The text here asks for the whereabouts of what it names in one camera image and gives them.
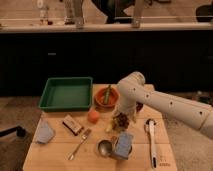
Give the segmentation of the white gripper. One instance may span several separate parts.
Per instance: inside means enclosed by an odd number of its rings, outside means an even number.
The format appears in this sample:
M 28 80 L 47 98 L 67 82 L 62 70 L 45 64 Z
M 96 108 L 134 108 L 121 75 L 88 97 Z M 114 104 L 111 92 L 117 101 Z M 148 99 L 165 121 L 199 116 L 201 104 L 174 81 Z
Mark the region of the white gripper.
M 136 102 L 126 98 L 120 98 L 114 112 L 115 116 L 125 114 L 131 121 L 136 121 Z

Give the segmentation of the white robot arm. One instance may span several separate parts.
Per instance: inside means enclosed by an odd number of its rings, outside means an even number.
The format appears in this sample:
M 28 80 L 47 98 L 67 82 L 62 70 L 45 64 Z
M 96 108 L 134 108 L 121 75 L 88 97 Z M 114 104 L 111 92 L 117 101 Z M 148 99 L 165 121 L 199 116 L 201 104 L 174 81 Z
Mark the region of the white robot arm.
M 136 103 L 141 103 L 174 117 L 213 140 L 211 105 L 149 90 L 145 87 L 145 77 L 140 72 L 132 72 L 121 79 L 117 83 L 117 90 L 120 94 L 117 102 L 118 113 L 134 115 Z

